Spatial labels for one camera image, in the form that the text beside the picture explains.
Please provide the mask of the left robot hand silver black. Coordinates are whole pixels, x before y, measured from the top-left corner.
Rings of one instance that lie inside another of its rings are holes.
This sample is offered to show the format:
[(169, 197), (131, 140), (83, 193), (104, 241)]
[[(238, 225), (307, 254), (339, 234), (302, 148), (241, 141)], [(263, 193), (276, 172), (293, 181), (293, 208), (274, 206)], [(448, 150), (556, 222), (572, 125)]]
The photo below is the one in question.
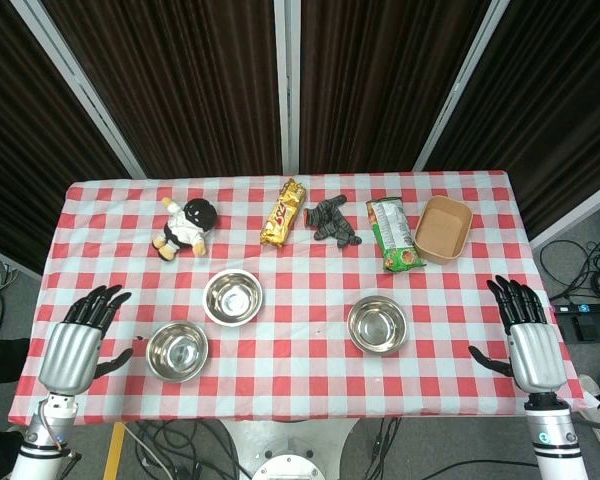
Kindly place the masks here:
[(56, 324), (38, 375), (46, 389), (58, 395), (76, 396), (92, 382), (123, 367), (133, 349), (100, 362), (104, 337), (120, 307), (131, 297), (120, 285), (101, 285), (78, 299)]

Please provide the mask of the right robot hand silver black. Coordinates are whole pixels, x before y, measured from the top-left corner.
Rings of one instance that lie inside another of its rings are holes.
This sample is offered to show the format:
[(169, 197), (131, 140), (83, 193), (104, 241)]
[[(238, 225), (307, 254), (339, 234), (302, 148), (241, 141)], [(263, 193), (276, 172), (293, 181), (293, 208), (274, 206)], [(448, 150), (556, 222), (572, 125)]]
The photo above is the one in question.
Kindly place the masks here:
[(498, 304), (507, 338), (509, 360), (493, 360), (478, 348), (468, 350), (480, 365), (514, 379), (529, 395), (549, 394), (567, 382), (564, 360), (554, 328), (538, 295), (527, 285), (497, 275), (487, 282)]

